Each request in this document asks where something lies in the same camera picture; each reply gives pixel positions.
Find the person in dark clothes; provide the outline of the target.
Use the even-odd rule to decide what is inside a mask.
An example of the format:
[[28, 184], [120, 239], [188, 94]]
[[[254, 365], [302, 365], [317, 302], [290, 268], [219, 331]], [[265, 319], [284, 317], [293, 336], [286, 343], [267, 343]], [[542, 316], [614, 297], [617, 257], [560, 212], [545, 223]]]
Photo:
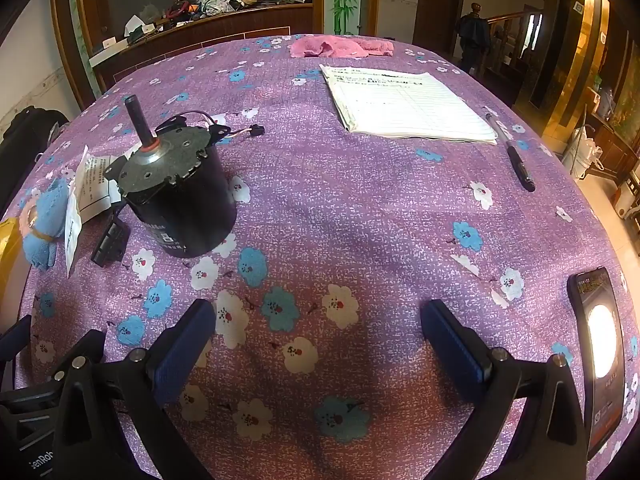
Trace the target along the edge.
[[478, 2], [471, 3], [471, 12], [463, 15], [454, 29], [460, 39], [462, 55], [460, 68], [471, 73], [482, 60], [490, 47], [490, 29], [488, 21], [480, 16], [482, 6]]

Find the yellow bag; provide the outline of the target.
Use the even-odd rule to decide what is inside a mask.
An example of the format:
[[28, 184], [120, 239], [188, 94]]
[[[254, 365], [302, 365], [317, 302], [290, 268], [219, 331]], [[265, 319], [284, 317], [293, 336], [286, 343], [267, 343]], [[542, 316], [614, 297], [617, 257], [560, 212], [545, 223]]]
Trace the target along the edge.
[[4, 299], [9, 288], [11, 273], [22, 252], [22, 236], [18, 219], [7, 218], [0, 228], [0, 297]]

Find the blue plush toy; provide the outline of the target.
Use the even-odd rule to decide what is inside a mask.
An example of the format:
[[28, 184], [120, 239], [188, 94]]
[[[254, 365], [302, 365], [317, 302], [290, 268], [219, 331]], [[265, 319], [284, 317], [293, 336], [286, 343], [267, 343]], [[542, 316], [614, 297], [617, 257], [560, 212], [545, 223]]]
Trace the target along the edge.
[[25, 258], [39, 271], [55, 264], [56, 241], [64, 234], [68, 192], [67, 180], [58, 177], [32, 197], [18, 217]]

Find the purple floral tablecloth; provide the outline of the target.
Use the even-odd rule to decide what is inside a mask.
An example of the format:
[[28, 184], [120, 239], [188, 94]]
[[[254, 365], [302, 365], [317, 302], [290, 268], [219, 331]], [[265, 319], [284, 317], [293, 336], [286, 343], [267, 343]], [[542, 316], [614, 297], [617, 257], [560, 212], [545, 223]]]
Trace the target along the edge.
[[639, 330], [605, 229], [531, 128], [432, 52], [398, 44], [363, 66], [427, 73], [518, 144], [526, 192], [499, 145], [390, 140], [347, 132], [318, 58], [289, 36], [232, 41], [137, 70], [81, 113], [10, 206], [20, 212], [83, 154], [137, 141], [134, 94], [151, 124], [206, 112], [240, 131], [219, 157], [238, 218], [201, 257], [167, 255], [131, 211], [122, 262], [90, 259], [101, 220], [80, 233], [75, 264], [32, 271], [21, 310], [32, 342], [16, 383], [43, 382], [92, 328], [105, 356], [147, 347], [198, 298], [219, 327], [169, 415], [217, 479], [420, 479], [469, 415], [424, 341], [423, 301], [442, 300], [488, 346], [543, 361], [563, 353], [582, 377], [567, 278], [604, 266], [620, 309], [623, 419], [588, 463], [597, 478], [639, 415]]

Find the black pen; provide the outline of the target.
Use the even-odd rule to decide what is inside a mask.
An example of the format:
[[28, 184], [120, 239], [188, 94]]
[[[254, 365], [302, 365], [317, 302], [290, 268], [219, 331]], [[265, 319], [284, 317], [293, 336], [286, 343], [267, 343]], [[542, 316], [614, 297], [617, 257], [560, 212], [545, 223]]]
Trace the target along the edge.
[[516, 149], [510, 136], [506, 134], [506, 129], [502, 128], [498, 124], [498, 120], [493, 114], [491, 114], [491, 112], [488, 112], [485, 115], [485, 119], [487, 120], [488, 124], [491, 125], [491, 128], [494, 129], [498, 138], [506, 146], [506, 154], [508, 154], [512, 169], [514, 171], [514, 174], [520, 181], [520, 185], [527, 192], [533, 193], [536, 190], [535, 182], [526, 169], [523, 159], [521, 158], [520, 154], [518, 154], [518, 150]]

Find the white plastic bucket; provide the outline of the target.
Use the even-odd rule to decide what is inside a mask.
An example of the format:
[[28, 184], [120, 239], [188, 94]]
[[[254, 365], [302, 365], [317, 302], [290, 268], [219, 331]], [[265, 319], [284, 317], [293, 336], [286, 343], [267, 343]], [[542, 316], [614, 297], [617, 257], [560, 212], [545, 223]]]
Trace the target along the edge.
[[600, 161], [601, 155], [602, 148], [588, 136], [588, 128], [579, 127], [570, 137], [570, 143], [567, 144], [562, 157], [562, 164], [574, 180], [582, 180], [591, 167], [597, 170], [604, 169]]

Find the pink cloth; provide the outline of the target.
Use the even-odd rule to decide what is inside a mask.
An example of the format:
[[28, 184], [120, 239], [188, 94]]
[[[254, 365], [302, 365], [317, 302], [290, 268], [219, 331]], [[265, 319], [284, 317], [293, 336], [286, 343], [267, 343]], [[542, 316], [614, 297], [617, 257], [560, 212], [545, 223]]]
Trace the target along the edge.
[[289, 47], [292, 58], [368, 58], [393, 56], [390, 40], [359, 36], [303, 36]]

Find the white plastic instruction bag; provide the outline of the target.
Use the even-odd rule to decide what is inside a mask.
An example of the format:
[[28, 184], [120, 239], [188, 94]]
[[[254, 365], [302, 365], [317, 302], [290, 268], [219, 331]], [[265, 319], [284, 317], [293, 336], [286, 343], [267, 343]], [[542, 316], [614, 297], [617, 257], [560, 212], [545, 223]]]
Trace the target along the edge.
[[104, 177], [116, 156], [94, 156], [84, 149], [70, 181], [64, 224], [66, 276], [70, 276], [82, 227], [120, 201], [117, 184]]

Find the black backpack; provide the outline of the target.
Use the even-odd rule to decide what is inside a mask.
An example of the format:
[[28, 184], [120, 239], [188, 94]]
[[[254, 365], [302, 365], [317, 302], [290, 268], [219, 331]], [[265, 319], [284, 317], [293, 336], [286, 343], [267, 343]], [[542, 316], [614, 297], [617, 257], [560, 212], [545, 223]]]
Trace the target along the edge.
[[2, 214], [35, 167], [36, 156], [49, 146], [51, 132], [67, 123], [67, 117], [58, 110], [45, 110], [32, 105], [12, 119], [0, 145]]

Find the white paper stack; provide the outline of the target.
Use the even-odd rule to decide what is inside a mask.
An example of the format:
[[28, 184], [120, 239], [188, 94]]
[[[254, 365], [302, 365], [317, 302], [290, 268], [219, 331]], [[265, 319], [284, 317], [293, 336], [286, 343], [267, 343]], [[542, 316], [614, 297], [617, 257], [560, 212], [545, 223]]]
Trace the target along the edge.
[[428, 73], [329, 65], [321, 71], [349, 132], [389, 139], [496, 142], [489, 122]]

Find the black smartphone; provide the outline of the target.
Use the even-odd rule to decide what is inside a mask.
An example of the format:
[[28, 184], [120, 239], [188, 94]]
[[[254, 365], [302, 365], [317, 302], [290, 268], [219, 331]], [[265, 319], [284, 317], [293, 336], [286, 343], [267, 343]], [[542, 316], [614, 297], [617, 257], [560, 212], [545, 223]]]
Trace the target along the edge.
[[566, 289], [578, 330], [588, 456], [593, 457], [614, 434], [623, 417], [623, 331], [613, 285], [603, 266], [571, 275]]

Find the black cylindrical motor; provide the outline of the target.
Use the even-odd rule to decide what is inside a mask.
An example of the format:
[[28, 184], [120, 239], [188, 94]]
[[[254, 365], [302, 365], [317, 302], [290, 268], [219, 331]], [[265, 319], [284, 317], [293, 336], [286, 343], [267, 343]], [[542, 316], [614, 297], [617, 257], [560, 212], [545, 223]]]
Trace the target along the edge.
[[194, 258], [231, 233], [236, 207], [216, 149], [230, 128], [190, 126], [179, 114], [151, 130], [136, 96], [125, 106], [141, 146], [104, 177], [168, 255]]

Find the wooden cabinet counter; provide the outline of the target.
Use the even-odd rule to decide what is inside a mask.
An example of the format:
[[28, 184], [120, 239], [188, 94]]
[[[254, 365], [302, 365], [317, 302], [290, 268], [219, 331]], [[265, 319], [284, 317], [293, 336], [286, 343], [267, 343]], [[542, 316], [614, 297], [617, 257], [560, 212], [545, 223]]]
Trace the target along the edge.
[[322, 32], [323, 0], [50, 0], [80, 108], [141, 67], [220, 42]]

